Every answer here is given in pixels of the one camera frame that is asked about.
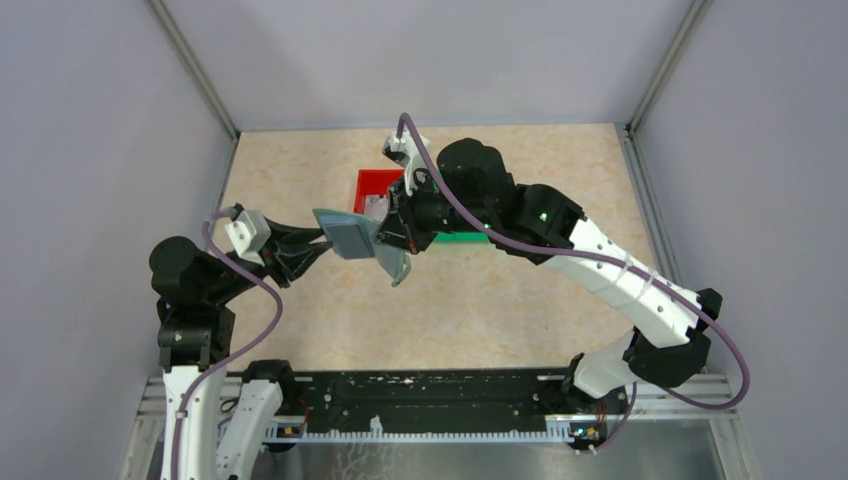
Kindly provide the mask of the sage green card holder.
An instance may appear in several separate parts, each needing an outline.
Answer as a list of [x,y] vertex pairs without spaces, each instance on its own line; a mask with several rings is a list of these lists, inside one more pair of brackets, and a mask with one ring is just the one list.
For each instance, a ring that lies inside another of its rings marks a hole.
[[322,208],[314,209],[313,215],[319,227],[324,232],[324,237],[325,228],[331,223],[357,223],[364,227],[371,237],[375,251],[375,256],[368,259],[375,260],[389,275],[392,287],[397,287],[411,272],[411,260],[405,251],[391,246],[380,245],[376,242],[375,233],[380,225],[378,220],[353,212]]

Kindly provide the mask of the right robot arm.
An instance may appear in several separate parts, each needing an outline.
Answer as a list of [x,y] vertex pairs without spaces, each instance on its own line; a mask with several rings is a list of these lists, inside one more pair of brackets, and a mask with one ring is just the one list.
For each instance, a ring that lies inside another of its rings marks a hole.
[[711,341],[699,316],[717,318],[722,297],[716,291],[691,291],[656,274],[555,188],[515,182],[494,147],[461,139],[442,149],[435,165],[485,227],[533,246],[587,252],[585,258],[553,256],[496,245],[570,278],[632,323],[620,339],[572,359],[562,384],[569,408],[588,412],[612,390],[638,380],[676,388],[705,367]]

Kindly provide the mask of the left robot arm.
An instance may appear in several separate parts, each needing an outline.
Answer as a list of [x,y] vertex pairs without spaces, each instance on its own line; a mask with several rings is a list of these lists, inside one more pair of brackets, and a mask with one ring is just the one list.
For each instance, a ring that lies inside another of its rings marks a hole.
[[[256,210],[226,208],[203,222],[207,244],[169,237],[149,257],[160,327],[159,364],[166,394],[164,479],[248,479],[272,417],[292,411],[300,388],[286,360],[251,362],[241,374],[233,412],[220,419],[227,368],[262,342],[283,313],[280,292],[332,244],[319,228],[268,220]],[[232,350],[229,303],[253,287],[275,312],[247,345]]]

